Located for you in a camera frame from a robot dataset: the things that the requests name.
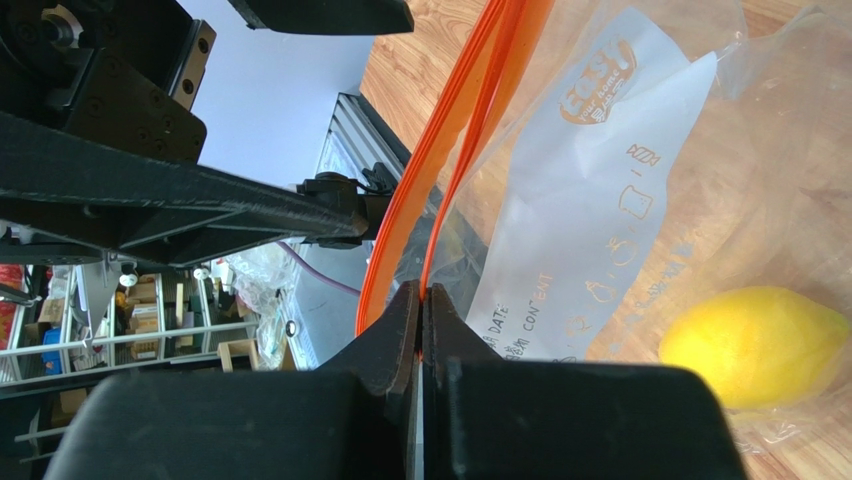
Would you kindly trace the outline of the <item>clear zip bag orange zipper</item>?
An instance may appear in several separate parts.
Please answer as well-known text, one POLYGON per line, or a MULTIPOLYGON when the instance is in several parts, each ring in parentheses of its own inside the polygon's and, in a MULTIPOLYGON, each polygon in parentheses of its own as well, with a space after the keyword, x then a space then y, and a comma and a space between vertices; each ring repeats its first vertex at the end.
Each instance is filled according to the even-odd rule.
MULTIPOLYGON (((692 306, 781 287, 851 324, 851 5, 749 34, 738 1, 488 1, 373 247, 379 317, 433 188, 486 246, 453 306, 512 361, 662 363, 692 306)), ((851 335, 820 395, 724 407, 744 452, 851 446, 851 335)))

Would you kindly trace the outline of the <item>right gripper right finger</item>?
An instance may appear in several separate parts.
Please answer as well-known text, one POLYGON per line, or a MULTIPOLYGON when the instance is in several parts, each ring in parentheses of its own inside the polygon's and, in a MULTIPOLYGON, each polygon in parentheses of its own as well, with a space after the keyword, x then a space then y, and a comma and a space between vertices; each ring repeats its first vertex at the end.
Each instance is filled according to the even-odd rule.
POLYGON ((653 365, 509 361, 423 300, 429 479, 743 479, 721 407, 692 372, 653 365))

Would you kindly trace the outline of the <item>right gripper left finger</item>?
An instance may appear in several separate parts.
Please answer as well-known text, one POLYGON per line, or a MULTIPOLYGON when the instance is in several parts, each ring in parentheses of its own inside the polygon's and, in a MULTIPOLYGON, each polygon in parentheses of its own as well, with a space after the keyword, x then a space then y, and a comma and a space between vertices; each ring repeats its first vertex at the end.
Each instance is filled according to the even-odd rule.
POLYGON ((143 372, 101 381, 49 479, 411 479, 415 281, 310 371, 143 372))

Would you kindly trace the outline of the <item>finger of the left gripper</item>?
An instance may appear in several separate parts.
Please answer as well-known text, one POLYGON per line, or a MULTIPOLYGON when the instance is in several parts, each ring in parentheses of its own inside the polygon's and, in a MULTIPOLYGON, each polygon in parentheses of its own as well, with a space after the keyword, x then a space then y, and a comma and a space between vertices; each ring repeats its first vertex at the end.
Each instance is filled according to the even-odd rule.
POLYGON ((231 0, 251 29, 299 35, 390 35, 414 31, 401 0, 231 0))

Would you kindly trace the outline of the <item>yellow toy lemon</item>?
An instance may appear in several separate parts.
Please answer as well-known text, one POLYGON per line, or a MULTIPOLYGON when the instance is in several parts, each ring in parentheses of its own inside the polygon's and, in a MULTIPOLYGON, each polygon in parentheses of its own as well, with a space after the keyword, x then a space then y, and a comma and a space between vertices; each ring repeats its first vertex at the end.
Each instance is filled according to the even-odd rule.
POLYGON ((746 287, 681 314, 658 357, 696 373, 728 409, 774 409, 826 390, 850 335, 838 311, 785 288, 746 287))

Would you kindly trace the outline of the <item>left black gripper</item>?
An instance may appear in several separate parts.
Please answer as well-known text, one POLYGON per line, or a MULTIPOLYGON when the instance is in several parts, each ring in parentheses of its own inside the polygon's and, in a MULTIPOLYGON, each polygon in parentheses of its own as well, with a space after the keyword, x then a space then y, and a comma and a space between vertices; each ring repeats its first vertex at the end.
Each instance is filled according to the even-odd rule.
POLYGON ((166 162, 200 157, 191 109, 215 40, 176 1, 2 2, 1 217, 34 235, 3 246, 3 262, 188 267, 367 234, 351 184, 306 196, 166 162))

